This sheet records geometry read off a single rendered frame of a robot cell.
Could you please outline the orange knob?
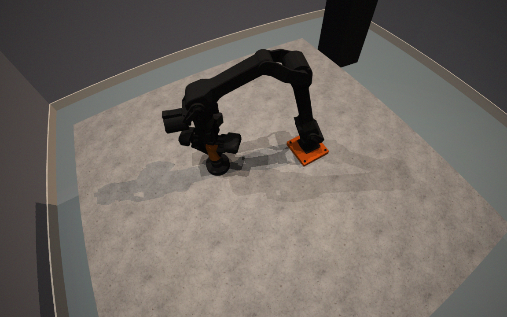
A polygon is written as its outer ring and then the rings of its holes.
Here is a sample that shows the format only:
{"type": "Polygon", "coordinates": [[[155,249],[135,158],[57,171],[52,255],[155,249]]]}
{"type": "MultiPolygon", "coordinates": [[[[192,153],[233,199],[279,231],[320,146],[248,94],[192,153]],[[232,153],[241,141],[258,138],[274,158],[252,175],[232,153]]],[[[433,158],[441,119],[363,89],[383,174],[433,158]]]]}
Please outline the orange knob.
{"type": "Polygon", "coordinates": [[[220,159],[220,156],[217,154],[217,146],[218,145],[215,145],[215,144],[214,144],[214,146],[210,146],[210,145],[206,144],[207,153],[209,154],[209,158],[212,161],[217,161],[220,159]]]}

